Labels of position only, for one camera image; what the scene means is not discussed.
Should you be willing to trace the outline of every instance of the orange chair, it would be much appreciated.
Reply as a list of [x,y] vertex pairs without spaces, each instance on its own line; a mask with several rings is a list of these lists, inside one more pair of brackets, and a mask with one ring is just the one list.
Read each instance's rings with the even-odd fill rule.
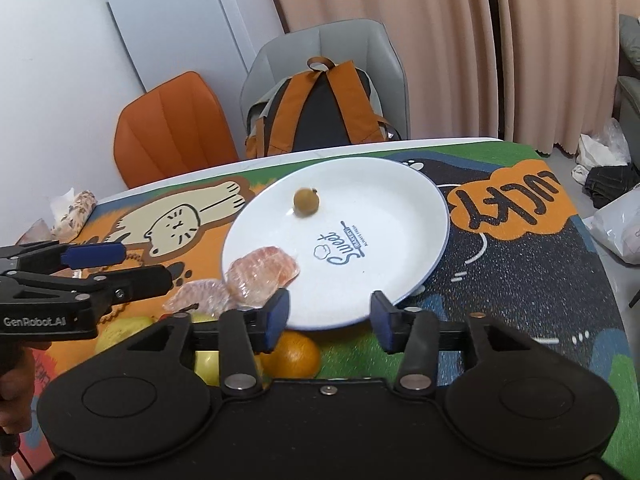
[[239,160],[220,102],[195,72],[124,108],[113,156],[129,188]]

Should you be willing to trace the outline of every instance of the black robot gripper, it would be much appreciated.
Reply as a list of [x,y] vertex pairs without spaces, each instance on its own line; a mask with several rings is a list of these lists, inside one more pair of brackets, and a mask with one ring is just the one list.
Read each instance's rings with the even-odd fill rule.
[[[377,291],[374,333],[403,353],[393,381],[263,385],[254,352],[288,313],[281,289],[219,321],[177,314],[58,377],[38,404],[56,458],[34,478],[622,478],[600,458],[620,412],[609,385],[495,319],[441,322]],[[220,351],[220,387],[193,372],[204,349]],[[463,356],[449,386],[441,351]]]

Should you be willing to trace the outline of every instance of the colorful table mat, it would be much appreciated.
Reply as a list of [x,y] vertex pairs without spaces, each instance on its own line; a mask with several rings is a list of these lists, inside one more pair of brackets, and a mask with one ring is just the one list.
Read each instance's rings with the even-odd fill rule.
[[[622,320],[590,235],[544,160],[531,148],[509,142],[355,156],[407,164],[433,180],[449,203],[444,256],[402,306],[433,310],[442,320],[491,314],[609,381],[621,417],[604,458],[628,478],[640,479],[638,385]],[[247,170],[101,204],[76,242],[122,241],[127,261],[113,269],[162,263],[174,277],[172,294],[185,282],[221,277],[222,245],[244,204],[275,180],[318,162]],[[117,307],[110,319],[158,318],[165,300]],[[309,335],[322,351],[319,377],[391,379],[398,369],[401,356],[380,350],[368,322]],[[39,352],[34,403],[50,378],[91,357],[94,344],[54,343]],[[461,371],[459,355],[441,352],[440,384]],[[39,467],[50,454],[34,422],[23,451]]]

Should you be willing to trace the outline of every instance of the refrigerator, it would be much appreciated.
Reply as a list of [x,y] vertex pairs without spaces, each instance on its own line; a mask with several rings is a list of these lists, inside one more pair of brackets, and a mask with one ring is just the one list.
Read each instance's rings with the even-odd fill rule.
[[260,48],[283,34],[273,0],[107,0],[145,91],[193,70],[218,97],[236,150],[240,91]]

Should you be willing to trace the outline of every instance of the orange fruit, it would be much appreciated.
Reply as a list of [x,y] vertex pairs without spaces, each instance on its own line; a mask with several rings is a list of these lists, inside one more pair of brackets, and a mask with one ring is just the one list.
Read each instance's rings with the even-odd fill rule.
[[264,371],[273,379],[311,379],[320,370],[320,349],[299,332],[284,331],[270,354],[260,354]]

